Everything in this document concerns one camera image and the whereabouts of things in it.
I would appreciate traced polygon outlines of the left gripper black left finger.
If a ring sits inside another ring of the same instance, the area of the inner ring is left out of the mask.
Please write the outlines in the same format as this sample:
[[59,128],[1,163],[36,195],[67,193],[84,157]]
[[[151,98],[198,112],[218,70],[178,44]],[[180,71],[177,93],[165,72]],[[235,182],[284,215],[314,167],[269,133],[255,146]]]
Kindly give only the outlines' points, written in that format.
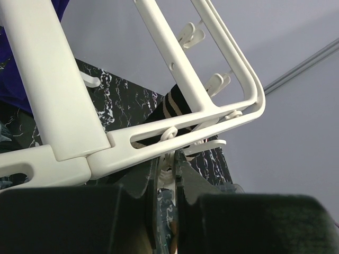
[[6,189],[1,253],[153,253],[158,159],[113,184]]

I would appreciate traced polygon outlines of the white plastic clip hanger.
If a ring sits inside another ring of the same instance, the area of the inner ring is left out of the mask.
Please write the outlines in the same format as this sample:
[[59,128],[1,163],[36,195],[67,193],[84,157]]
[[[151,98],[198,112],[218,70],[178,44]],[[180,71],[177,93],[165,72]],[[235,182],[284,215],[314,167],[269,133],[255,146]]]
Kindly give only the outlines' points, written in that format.
[[50,1],[1,1],[1,19],[14,53],[41,145],[1,154],[1,176],[24,174],[23,188],[75,186],[164,158],[183,149],[192,154],[222,144],[209,138],[259,118],[264,90],[256,73],[210,1],[193,6],[238,79],[244,100],[217,106],[210,90],[222,85],[216,74],[203,85],[185,47],[201,33],[188,27],[177,38],[155,1],[135,1],[190,113],[107,131],[112,101],[108,73],[95,74],[102,104],[88,91],[89,71],[80,72]]

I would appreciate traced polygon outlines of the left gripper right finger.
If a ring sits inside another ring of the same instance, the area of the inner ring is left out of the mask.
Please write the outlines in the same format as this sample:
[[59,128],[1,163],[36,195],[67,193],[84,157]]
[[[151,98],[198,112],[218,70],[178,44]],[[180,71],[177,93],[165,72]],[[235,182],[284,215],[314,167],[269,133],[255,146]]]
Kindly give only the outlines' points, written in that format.
[[334,222],[313,197],[230,194],[174,159],[179,253],[338,253]]

